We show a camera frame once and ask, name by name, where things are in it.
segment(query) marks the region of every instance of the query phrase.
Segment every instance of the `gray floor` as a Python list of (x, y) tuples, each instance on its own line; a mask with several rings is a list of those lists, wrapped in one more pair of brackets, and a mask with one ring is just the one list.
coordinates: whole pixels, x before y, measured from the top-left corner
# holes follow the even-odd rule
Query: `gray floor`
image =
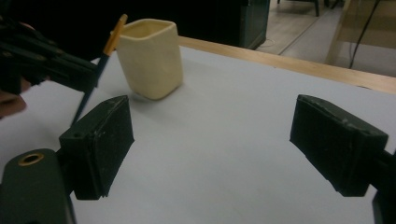
[[(342, 11), (343, 4), (326, 11), (281, 55), (324, 63)], [(355, 48), (355, 44), (344, 44), (336, 66), (345, 68), (349, 66), (351, 47)], [(352, 69), (396, 77), (396, 49), (360, 45)]]

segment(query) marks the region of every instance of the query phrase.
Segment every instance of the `wooden trim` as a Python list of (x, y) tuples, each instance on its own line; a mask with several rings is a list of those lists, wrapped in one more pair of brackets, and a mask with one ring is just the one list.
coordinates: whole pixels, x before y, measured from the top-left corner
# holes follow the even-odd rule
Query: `wooden trim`
[(179, 38), (179, 44), (186, 48), (198, 49), (255, 63), (262, 63), (309, 76), (327, 78), (329, 80), (344, 82), (354, 86), (361, 86), (375, 91), (396, 94), (396, 77), (387, 77), (322, 63), (312, 63), (309, 61), (263, 53), (252, 49), (242, 49), (222, 45), (185, 36), (181, 36)]

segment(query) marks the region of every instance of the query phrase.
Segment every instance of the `chair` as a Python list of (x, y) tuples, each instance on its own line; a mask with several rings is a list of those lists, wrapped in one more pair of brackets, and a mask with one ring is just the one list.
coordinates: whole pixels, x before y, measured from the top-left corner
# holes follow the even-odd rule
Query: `chair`
[[(292, 0), (292, 1), (299, 1), (299, 2), (314, 2), (315, 4), (315, 12), (316, 16), (319, 16), (319, 0)], [(326, 7), (329, 6), (329, 0), (324, 0), (324, 5)]]

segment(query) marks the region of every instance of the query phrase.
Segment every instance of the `white tabletop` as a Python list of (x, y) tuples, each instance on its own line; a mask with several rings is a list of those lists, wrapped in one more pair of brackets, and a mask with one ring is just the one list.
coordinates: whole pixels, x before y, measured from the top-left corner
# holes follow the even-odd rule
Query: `white tabletop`
[[(181, 48), (183, 84), (161, 101), (129, 90), (113, 53), (85, 113), (119, 95), (130, 97), (135, 142), (107, 198), (79, 201), (81, 224), (373, 224), (366, 196), (344, 198), (293, 145), (298, 94), (344, 108), (389, 134), (396, 148), (396, 97), (258, 63)], [(0, 171), (58, 137), (82, 93), (45, 82), (23, 94), (28, 108), (0, 121)]]

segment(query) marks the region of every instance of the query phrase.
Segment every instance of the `hand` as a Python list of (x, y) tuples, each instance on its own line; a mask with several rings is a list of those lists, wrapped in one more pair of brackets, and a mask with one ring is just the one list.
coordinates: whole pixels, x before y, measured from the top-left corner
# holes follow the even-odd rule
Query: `hand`
[[(24, 78), (21, 80), (21, 91), (29, 90), (31, 84)], [(0, 91), (0, 119), (21, 112), (26, 108), (26, 103), (20, 95)]]

